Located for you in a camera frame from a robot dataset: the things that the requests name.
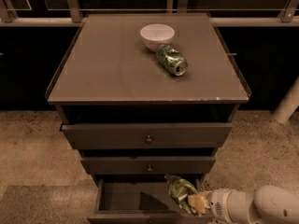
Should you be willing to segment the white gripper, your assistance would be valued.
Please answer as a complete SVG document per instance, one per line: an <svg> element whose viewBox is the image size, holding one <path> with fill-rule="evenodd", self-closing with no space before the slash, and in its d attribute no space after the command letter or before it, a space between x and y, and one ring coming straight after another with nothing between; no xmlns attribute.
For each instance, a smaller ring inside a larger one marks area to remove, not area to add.
<svg viewBox="0 0 299 224"><path fill-rule="evenodd" d="M194 213L204 215L209 209L212 216L218 220L230 220L228 199L231 189L216 189L213 191L199 191L197 195L188 196L188 204Z"/></svg>

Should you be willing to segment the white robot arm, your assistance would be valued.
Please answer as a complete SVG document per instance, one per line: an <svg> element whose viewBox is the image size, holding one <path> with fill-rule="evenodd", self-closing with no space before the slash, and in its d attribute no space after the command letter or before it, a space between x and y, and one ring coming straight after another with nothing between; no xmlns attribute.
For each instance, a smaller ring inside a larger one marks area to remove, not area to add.
<svg viewBox="0 0 299 224"><path fill-rule="evenodd" d="M265 185L253 192L216 189L188 196L200 215L209 211L228 224L299 224L299 196L294 190Z"/></svg>

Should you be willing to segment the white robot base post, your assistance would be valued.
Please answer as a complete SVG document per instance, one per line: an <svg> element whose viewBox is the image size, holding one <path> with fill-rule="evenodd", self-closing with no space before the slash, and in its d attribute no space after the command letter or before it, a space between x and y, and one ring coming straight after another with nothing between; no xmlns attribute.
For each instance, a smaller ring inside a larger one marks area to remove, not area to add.
<svg viewBox="0 0 299 224"><path fill-rule="evenodd" d="M273 113L278 123L287 122L299 106L299 77L294 81L287 94Z"/></svg>

